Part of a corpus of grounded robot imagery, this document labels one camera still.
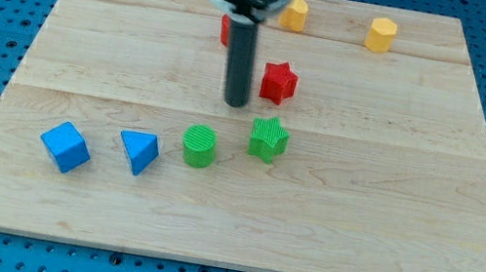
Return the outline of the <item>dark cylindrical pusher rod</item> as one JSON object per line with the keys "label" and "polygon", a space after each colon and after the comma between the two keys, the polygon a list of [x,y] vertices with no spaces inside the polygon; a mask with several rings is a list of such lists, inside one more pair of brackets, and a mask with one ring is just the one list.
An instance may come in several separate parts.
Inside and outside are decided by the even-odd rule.
{"label": "dark cylindrical pusher rod", "polygon": [[256,23],[230,21],[224,84],[224,100],[229,106],[243,107],[249,101],[258,28]]}

